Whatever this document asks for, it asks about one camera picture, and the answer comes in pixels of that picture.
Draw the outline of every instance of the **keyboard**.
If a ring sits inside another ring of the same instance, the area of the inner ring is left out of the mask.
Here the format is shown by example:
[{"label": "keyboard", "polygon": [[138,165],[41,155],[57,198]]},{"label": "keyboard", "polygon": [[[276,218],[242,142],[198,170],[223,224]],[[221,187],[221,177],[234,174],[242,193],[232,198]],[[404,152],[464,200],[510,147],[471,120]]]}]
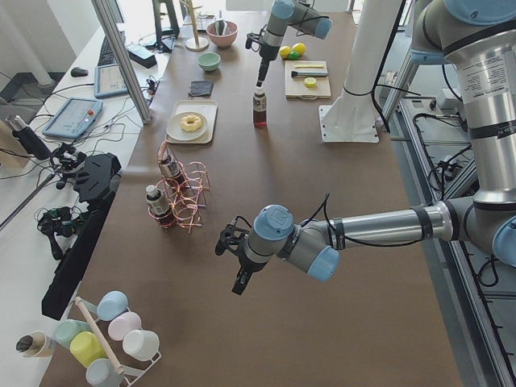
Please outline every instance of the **keyboard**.
[{"label": "keyboard", "polygon": [[[126,36],[124,31],[120,31],[120,37],[122,38],[122,41],[125,42]],[[111,49],[107,38],[104,36],[104,40],[102,41],[102,46],[100,48],[100,54],[98,55],[97,66],[112,65],[113,63],[116,63],[116,59],[114,58],[113,50]]]}]

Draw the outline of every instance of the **bowl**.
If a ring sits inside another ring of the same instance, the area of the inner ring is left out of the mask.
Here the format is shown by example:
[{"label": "bowl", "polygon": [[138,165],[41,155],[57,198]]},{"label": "bowl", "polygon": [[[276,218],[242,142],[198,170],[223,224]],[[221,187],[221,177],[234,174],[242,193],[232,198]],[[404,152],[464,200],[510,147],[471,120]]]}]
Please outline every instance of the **bowl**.
[{"label": "bowl", "polygon": [[220,63],[220,56],[214,52],[205,52],[197,58],[197,63],[204,71],[214,71]]},{"label": "bowl", "polygon": [[236,34],[239,31],[238,26],[233,23],[226,21],[227,27],[225,28],[224,35],[215,34],[215,23],[213,22],[206,28],[206,33],[208,37],[213,42],[214,45],[220,48],[229,47],[233,44],[236,39]]}]

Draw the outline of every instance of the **green bowl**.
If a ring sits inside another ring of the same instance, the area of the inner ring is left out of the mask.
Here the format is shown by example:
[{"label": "green bowl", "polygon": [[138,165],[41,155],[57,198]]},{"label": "green bowl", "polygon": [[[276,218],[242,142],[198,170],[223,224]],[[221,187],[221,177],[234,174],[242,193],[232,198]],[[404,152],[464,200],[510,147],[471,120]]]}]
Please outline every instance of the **green bowl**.
[{"label": "green bowl", "polygon": [[199,55],[197,63],[204,71],[214,71],[220,63],[220,55],[214,52],[205,52]]}]

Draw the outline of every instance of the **white desk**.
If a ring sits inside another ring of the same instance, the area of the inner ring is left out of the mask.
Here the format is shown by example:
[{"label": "white desk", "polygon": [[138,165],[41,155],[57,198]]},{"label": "white desk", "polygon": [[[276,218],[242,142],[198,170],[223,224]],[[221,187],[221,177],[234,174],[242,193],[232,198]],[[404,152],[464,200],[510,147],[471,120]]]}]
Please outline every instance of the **white desk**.
[{"label": "white desk", "polygon": [[[89,75],[73,78],[68,71],[56,90],[71,85],[94,82],[94,69],[103,38],[104,33],[102,29],[99,29],[71,66],[71,68],[77,66],[88,69]],[[156,59],[157,66],[151,69],[146,69],[132,62],[141,86],[146,85],[146,79],[151,75],[155,79],[160,79],[163,76],[169,54],[156,54]],[[93,86],[67,89],[60,95],[67,98],[93,98]],[[41,109],[39,114],[55,114],[64,103],[65,99],[54,95],[47,100],[45,107]],[[102,113],[95,123],[97,128],[94,129],[94,133],[103,131],[104,125],[98,127],[99,124],[109,122],[122,108],[127,110],[133,106],[129,94],[105,99]],[[40,127],[36,131],[40,134],[47,121],[48,117],[36,118],[31,126],[34,129]],[[123,125],[113,126],[110,132],[102,138],[121,139],[119,142],[98,142],[99,138],[94,138],[87,140],[78,147],[78,150],[89,154],[88,151],[91,151],[97,145],[97,151],[115,154],[119,158],[122,168],[125,168],[142,128],[142,123],[136,109],[128,111],[126,116],[117,122],[125,125],[125,127]],[[57,144],[49,143],[48,146],[53,149]],[[25,169],[0,169],[0,177],[25,173],[33,166],[34,164],[29,162]],[[35,188],[39,171],[40,169],[37,168],[24,177],[0,181],[1,220],[5,219]],[[42,179],[47,175],[48,172],[42,172]],[[51,209],[53,207],[72,206],[76,199],[77,193],[72,190],[71,185],[67,185],[59,191],[54,184],[51,184],[43,188],[0,232],[0,246],[2,247],[2,254],[0,255],[0,265],[2,266],[0,270],[0,284],[2,284],[2,292],[0,293],[0,308],[2,310],[0,376],[2,385],[37,386],[48,366],[50,358],[24,358],[15,350],[16,342],[20,337],[32,331],[44,331],[48,335],[52,335],[58,324],[57,321],[41,314],[41,299],[52,282],[58,262],[52,258],[47,237],[37,231],[35,216],[41,207]],[[61,237],[57,237],[57,239],[59,243],[62,243],[61,246],[64,250],[66,249],[64,243],[72,242]]]}]

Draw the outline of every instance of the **computer mouse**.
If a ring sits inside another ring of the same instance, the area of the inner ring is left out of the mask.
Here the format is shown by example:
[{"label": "computer mouse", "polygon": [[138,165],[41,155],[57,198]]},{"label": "computer mouse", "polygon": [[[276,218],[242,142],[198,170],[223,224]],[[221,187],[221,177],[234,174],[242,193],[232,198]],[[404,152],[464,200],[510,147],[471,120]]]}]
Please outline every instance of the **computer mouse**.
[{"label": "computer mouse", "polygon": [[75,78],[85,77],[86,75],[88,75],[88,70],[82,69],[81,67],[74,67],[72,71],[70,71],[70,75]]}]

